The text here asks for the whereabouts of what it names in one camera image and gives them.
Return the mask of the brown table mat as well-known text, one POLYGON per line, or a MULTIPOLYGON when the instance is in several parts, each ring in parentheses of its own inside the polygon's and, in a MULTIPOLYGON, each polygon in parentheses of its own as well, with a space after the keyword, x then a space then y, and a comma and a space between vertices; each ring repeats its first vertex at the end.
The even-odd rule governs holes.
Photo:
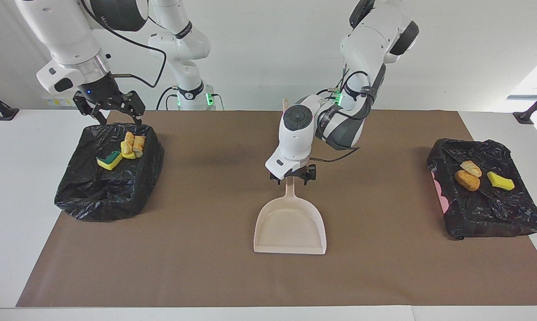
POLYGON ((427 157, 440 138, 471 139, 457 112, 371 112, 362 149, 296 187, 323 215, 326 254, 255 253, 257 215, 284 193, 264 167, 280 117, 147 112, 165 160, 143 213, 61 214, 18 307, 537 305, 527 236, 446 233, 427 157))

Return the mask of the beige plastic dustpan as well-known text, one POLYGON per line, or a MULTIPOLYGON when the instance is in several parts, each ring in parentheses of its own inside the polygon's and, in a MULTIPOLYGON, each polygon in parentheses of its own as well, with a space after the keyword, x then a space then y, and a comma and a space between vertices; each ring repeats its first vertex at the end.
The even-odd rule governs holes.
POLYGON ((327 236, 322 215, 313 203, 297 197, 295 179, 285 180, 285 194, 260 210, 253 237, 256 253, 324 255, 327 236))

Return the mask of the pink bin with black bag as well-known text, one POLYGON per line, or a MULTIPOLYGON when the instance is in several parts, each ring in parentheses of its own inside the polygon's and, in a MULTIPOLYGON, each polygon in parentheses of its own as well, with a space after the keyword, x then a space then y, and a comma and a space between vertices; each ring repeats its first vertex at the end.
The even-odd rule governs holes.
POLYGON ((537 205, 520 177, 510 150, 494 141, 437 140, 427 165, 442 205, 445 228, 454 239, 520 236, 537 232, 537 205), (481 168, 477 191, 470 192, 454 178, 460 164, 473 161, 481 168), (487 173, 514 181, 511 191, 491 186, 487 173))

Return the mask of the brown cork-like bread roll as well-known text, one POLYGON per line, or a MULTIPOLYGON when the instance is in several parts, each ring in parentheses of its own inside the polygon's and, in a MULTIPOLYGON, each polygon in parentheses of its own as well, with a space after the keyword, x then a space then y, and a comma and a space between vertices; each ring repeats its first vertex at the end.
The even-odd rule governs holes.
POLYGON ((454 174, 454 178, 458 184, 470 192, 477 191, 480 187, 480 179, 466 170, 457 171, 454 174))

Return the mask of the yellow sponge wedge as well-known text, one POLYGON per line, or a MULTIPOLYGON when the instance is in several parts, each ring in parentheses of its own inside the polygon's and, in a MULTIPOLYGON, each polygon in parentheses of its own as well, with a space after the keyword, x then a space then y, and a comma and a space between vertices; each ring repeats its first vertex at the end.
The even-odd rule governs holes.
POLYGON ((513 180, 507 177, 502 177, 495 172, 488 172, 487 177, 492 187, 503 189, 506 191, 511 191, 516 187, 513 180))

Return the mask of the bin lined with black bag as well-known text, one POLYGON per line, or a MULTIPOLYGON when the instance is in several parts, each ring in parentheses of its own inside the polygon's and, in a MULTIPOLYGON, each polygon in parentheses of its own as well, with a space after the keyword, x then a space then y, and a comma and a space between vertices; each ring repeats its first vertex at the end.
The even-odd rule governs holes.
POLYGON ((54 204, 79 221, 109 222, 134 217, 148 203, 160 177, 164 150, 154 128, 114 123, 83 129, 57 187, 54 204), (143 155, 122 159, 112 170, 97 164, 120 151, 126 132, 145 136, 143 155))

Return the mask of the white wall socket boxes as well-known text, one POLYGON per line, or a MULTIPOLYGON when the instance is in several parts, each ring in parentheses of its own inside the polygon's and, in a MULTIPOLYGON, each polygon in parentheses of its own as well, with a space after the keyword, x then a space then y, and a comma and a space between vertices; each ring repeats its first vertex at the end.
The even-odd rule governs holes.
POLYGON ((44 94, 41 96, 44 104, 52 108, 76 108, 70 94, 44 94))

